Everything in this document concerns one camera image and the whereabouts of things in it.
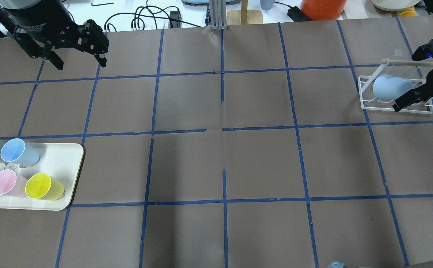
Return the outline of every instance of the metal bracket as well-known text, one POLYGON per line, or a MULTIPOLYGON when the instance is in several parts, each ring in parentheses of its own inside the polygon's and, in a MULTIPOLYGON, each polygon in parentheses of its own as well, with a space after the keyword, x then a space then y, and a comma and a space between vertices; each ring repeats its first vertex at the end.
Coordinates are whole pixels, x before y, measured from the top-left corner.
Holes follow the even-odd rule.
POLYGON ((226 0, 210 0, 210 29, 222 30, 228 29, 227 24, 227 1, 226 0))

